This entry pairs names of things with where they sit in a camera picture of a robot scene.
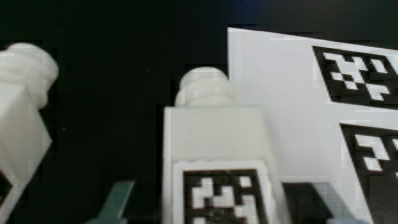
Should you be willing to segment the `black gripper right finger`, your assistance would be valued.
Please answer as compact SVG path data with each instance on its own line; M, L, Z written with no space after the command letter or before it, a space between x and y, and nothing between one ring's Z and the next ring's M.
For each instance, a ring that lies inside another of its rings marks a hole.
M325 183L285 183L292 224L356 224L341 197Z

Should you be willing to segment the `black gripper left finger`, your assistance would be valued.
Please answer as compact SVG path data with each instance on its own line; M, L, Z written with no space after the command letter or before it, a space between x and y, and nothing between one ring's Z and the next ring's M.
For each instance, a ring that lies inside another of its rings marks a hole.
M84 224L128 224L123 212L128 204L135 181L114 183L98 216Z

